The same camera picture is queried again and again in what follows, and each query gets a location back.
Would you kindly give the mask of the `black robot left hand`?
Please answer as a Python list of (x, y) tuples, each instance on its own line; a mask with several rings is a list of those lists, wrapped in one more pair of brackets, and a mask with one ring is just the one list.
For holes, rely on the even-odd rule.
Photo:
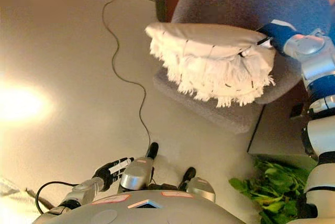
[(122, 158), (98, 168), (95, 171), (93, 178), (98, 177), (103, 181), (102, 188), (99, 191), (105, 192), (109, 190), (110, 186), (122, 177), (123, 172), (132, 161), (134, 161), (133, 157)]

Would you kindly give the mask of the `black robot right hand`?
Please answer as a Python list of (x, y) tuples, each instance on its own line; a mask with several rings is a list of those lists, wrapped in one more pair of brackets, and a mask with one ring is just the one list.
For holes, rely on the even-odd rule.
[(300, 34), (290, 23), (277, 19), (273, 19), (256, 31), (269, 37), (271, 45), (279, 53), (284, 53), (284, 46), (291, 37)]

